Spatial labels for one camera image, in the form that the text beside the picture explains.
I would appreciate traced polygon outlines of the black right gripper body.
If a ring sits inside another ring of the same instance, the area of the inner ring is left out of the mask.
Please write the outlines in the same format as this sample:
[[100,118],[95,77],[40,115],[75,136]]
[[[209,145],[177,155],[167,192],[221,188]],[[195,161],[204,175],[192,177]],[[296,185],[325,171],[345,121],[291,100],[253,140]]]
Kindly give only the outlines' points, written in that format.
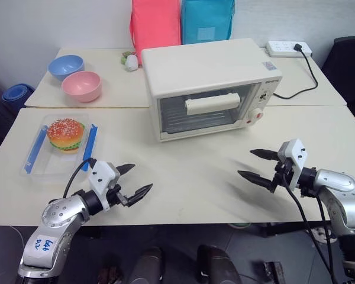
[[293,176],[293,161],[286,159],[284,162],[278,162],[275,166],[275,175],[272,180],[274,186],[289,186]]

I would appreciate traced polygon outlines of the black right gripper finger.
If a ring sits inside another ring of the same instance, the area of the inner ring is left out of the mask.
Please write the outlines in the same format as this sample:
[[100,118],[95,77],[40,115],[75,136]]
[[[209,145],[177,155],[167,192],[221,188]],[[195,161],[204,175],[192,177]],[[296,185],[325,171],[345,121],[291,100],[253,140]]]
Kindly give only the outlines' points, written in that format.
[[273,182],[271,180],[263,178],[257,173],[253,173],[245,170],[238,170],[237,172],[242,178],[245,178],[247,181],[255,185],[259,185],[263,188],[266,188],[271,193],[274,193],[276,190],[276,186],[273,185]]
[[250,150],[250,153],[265,160],[279,161],[278,152],[266,149],[254,149]]

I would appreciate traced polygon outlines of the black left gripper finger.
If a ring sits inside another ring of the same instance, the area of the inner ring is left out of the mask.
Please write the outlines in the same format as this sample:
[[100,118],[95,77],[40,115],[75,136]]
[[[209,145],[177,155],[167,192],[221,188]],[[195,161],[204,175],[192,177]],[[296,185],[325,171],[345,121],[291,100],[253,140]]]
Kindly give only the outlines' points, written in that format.
[[129,172],[134,167],[135,167],[135,164],[128,163],[128,164],[117,166],[117,170],[120,173],[120,175],[122,176],[122,175],[126,174],[127,172]]
[[152,187],[153,184],[151,183],[149,185],[141,187],[140,189],[137,189],[134,195],[128,198],[127,206],[133,206],[134,204],[142,200]]

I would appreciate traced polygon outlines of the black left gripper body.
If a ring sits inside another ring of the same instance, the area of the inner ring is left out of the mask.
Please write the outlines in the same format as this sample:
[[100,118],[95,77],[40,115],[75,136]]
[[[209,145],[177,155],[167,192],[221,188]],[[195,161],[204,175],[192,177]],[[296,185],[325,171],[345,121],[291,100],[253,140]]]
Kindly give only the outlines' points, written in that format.
[[120,192],[121,186],[117,183],[117,181],[121,175],[126,174],[129,170],[128,169],[117,169],[117,170],[118,171],[115,173],[115,176],[111,177],[108,182],[107,201],[110,207],[119,204],[121,204],[122,206],[128,205],[128,199]]

